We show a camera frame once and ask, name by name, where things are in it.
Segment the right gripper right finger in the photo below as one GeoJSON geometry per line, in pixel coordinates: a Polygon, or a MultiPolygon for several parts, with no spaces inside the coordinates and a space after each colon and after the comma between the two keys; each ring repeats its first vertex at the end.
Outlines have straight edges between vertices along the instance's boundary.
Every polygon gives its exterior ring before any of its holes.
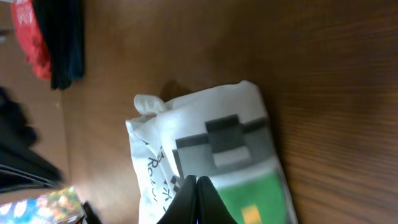
{"type": "Polygon", "coordinates": [[[237,224],[209,177],[200,177],[197,186],[199,224],[237,224]]]}

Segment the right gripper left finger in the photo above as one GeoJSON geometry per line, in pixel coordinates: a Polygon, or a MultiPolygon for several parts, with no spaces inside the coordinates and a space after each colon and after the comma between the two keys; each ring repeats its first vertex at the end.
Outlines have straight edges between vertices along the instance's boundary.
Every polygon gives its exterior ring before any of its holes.
{"type": "Polygon", "coordinates": [[[196,205],[197,178],[189,175],[158,224],[196,224],[196,205]]]}

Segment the white t-shirt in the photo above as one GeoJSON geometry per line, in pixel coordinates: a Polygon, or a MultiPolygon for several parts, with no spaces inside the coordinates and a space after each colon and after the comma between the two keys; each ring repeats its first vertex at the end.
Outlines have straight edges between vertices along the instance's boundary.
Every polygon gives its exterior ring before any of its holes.
{"type": "Polygon", "coordinates": [[[248,81],[163,101],[137,95],[126,121],[139,222],[157,223],[189,175],[207,176],[237,223],[297,223],[259,88],[248,81]]]}

